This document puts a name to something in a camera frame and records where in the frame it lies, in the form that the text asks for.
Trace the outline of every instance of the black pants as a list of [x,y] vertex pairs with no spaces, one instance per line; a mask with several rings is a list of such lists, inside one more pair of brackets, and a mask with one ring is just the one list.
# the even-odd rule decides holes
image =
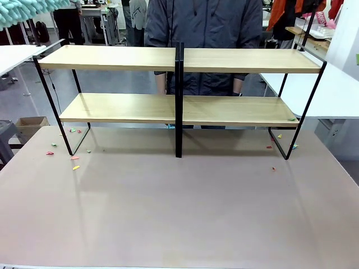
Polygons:
[[133,28],[134,31],[134,47],[144,47],[145,46],[145,29]]
[[65,39],[65,44],[69,44],[68,32],[71,32],[73,41],[76,45],[83,45],[80,16],[77,9],[55,10],[54,19],[58,28],[60,39]]

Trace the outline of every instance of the table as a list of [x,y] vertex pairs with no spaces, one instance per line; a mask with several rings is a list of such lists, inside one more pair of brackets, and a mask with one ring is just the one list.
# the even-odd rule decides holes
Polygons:
[[[296,27],[296,26],[295,27],[286,27],[286,30],[291,32],[292,34],[297,35],[297,36],[303,35],[303,38],[304,38],[305,32],[302,31],[302,29],[300,29],[299,27]],[[329,46],[330,46],[329,41],[315,40],[315,39],[311,38],[310,36],[308,37],[307,41],[312,43],[314,46],[320,47],[321,49],[326,50],[326,51],[328,51]]]
[[[311,55],[307,53],[305,55],[312,61],[318,62]],[[262,73],[261,76],[273,92],[278,94],[284,74]],[[317,76],[312,74],[288,75],[281,97],[294,115],[299,118],[304,111],[316,78]],[[357,80],[328,63],[306,115],[306,118],[334,120],[333,124],[326,121],[330,130],[325,139],[328,147],[340,133],[346,119],[359,118],[359,108],[356,102],[359,100],[358,89]]]
[[96,31],[94,29],[93,17],[100,17],[101,23],[104,25],[104,38],[106,45],[115,45],[116,39],[119,41],[118,28],[115,31],[114,25],[117,24],[117,21],[113,18],[111,11],[106,6],[101,6],[98,8],[83,8],[82,9],[82,20],[81,28],[84,33],[85,43],[90,44],[92,37],[95,35]]
[[31,97],[31,93],[27,88],[26,82],[22,77],[21,71],[17,66],[22,64],[29,58],[31,58],[33,55],[40,54],[44,50],[46,50],[46,46],[40,46],[40,47],[37,47],[35,45],[0,46],[0,59],[1,59],[0,76],[14,69],[16,77],[18,78],[20,83],[24,86],[25,92],[23,93],[23,95],[30,97],[37,115],[39,115],[39,112]]
[[0,46],[0,76],[13,70],[19,64],[40,53],[46,46],[7,45]]
[[[294,42],[303,43],[303,39],[304,39],[304,35],[305,32],[302,31],[301,28],[299,27],[286,27],[286,30],[295,34],[294,37]],[[319,57],[322,57],[323,59],[325,59],[326,53],[328,52],[330,46],[330,42],[325,40],[325,41],[318,41],[313,39],[311,36],[308,37],[307,43],[306,43],[306,48],[309,49],[310,51],[314,52],[315,54],[317,54]]]
[[359,188],[313,133],[288,161],[266,130],[185,131],[182,159],[170,129],[93,127],[78,160],[58,134],[43,127],[0,172],[6,265],[359,266]]

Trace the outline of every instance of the shelf unit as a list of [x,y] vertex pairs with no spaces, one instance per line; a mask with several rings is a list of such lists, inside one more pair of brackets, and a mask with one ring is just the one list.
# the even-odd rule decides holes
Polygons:
[[[299,52],[297,46],[294,49],[185,49],[183,43],[177,43],[176,48],[66,45],[41,60],[34,57],[34,62],[70,155],[75,154],[80,144],[74,150],[70,148],[62,122],[87,122],[88,130],[91,122],[131,122],[176,124],[176,156],[182,157],[183,124],[269,127],[272,136],[271,127],[297,128],[294,145],[306,111],[299,121],[280,98],[287,75],[318,73],[319,83],[326,65],[323,61],[323,65],[318,66]],[[57,113],[42,68],[72,69],[79,94],[61,115]],[[176,94],[82,93],[75,69],[174,71]],[[277,98],[234,98],[183,96],[184,72],[265,72],[286,75]],[[291,148],[285,154],[278,141],[275,141],[283,157],[288,159]]]

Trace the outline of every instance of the beige tabletop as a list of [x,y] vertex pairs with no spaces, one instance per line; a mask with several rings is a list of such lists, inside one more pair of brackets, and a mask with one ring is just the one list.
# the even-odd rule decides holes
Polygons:
[[359,268],[359,189],[314,134],[289,161],[266,130],[183,143],[176,159],[174,130],[92,128],[70,160],[43,127],[0,172],[0,263]]

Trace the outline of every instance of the jacket zipper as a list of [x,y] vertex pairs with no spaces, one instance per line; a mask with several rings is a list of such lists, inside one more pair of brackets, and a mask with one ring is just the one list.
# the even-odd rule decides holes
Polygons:
[[[207,0],[207,3],[206,3],[206,19],[205,19],[205,23],[204,23],[204,34],[203,34],[204,38],[203,38],[202,48],[204,48],[205,44],[206,44],[207,18],[208,18],[208,1],[209,0]],[[200,95],[202,79],[203,79],[203,73],[200,73],[200,77],[199,77],[199,81],[198,81],[197,95]]]

